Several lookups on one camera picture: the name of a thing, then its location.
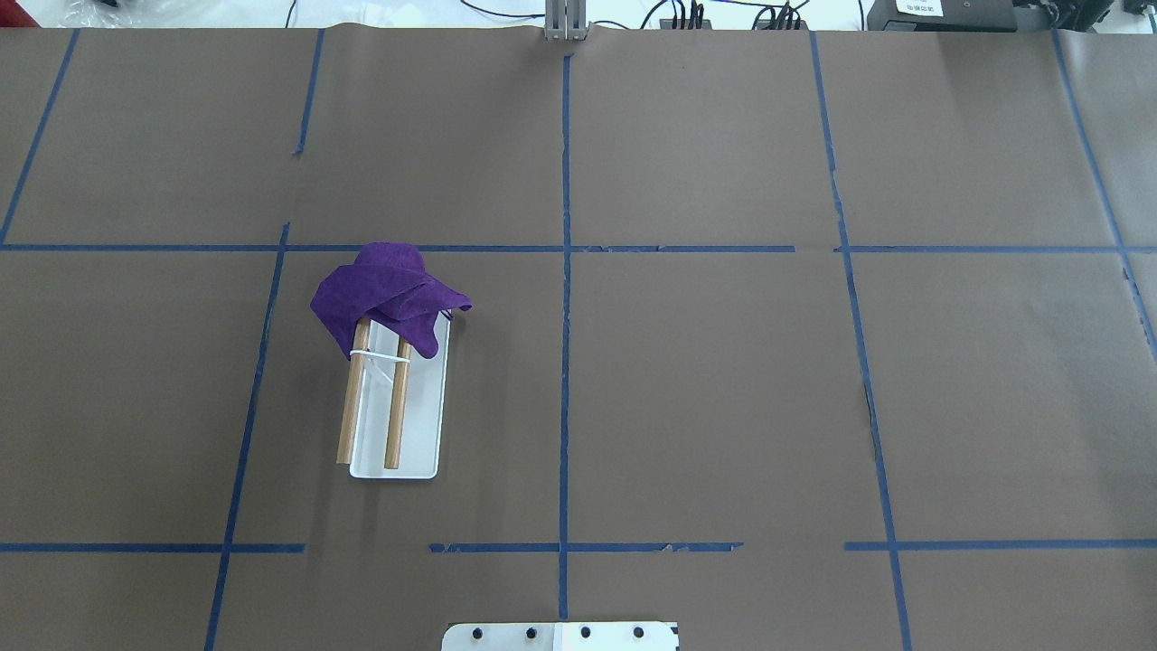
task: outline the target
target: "purple cloth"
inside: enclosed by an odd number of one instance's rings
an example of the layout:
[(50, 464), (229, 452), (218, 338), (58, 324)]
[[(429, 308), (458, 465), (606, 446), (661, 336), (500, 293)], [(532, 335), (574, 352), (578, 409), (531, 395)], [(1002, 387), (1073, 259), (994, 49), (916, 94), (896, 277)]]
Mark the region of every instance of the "purple cloth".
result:
[(333, 269), (309, 306), (349, 357), (358, 319), (369, 316), (413, 345), (418, 355), (437, 355), (434, 321), (440, 311), (471, 308), (459, 294), (426, 273), (422, 253), (412, 244), (374, 242), (362, 246), (353, 264)]

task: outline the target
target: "black box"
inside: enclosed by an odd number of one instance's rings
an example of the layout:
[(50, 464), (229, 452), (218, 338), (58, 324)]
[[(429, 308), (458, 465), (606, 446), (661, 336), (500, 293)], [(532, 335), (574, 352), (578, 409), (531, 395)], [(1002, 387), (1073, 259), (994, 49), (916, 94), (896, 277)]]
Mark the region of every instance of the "black box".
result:
[[(868, 29), (885, 31), (1016, 31), (1012, 0), (939, 0), (943, 16), (919, 14), (928, 0), (876, 0)], [(897, 5), (907, 7), (900, 12)]]

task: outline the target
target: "wooden dowel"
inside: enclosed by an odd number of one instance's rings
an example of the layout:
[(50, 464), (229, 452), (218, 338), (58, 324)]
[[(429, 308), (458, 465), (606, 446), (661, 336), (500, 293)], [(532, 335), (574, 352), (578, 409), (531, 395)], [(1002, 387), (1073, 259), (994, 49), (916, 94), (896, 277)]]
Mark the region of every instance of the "wooden dowel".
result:
[[(414, 347), (398, 338), (398, 357), (410, 360)], [(406, 385), (410, 383), (410, 364), (393, 363), (393, 395), (390, 399), (390, 429), (385, 434), (385, 467), (396, 471), (401, 461), (401, 423), (406, 419)]]
[[(354, 331), (354, 350), (369, 350), (369, 318), (361, 317)], [(349, 358), (349, 377), (346, 379), (346, 408), (341, 413), (341, 438), (338, 439), (338, 464), (349, 465), (354, 458), (354, 430), (358, 428), (358, 407), (361, 405), (362, 377), (366, 356)]]

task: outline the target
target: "wooden handle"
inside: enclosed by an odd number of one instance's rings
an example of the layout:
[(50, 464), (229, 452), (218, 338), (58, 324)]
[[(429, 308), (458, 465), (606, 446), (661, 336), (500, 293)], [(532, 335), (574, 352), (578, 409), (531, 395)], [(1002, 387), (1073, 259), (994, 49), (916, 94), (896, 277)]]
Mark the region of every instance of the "wooden handle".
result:
[[(414, 347), (398, 338), (398, 357), (410, 360)], [(401, 461), (401, 423), (406, 419), (406, 385), (410, 383), (410, 363), (393, 363), (393, 395), (390, 399), (390, 429), (385, 434), (385, 467), (396, 471)]]
[[(369, 350), (369, 318), (362, 316), (354, 331), (354, 350)], [(366, 356), (349, 358), (349, 377), (346, 379), (346, 408), (341, 413), (341, 438), (338, 439), (338, 464), (349, 465), (354, 459), (354, 430), (358, 428), (358, 407), (361, 405), (362, 376)]]

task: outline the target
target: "white metal bracket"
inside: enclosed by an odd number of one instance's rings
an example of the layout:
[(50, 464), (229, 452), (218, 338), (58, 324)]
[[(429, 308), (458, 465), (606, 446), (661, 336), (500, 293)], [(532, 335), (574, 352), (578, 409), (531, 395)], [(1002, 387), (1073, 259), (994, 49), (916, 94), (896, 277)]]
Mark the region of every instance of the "white metal bracket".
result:
[(546, 0), (546, 39), (587, 38), (587, 0)]
[(673, 622), (454, 624), (442, 651), (678, 651)]

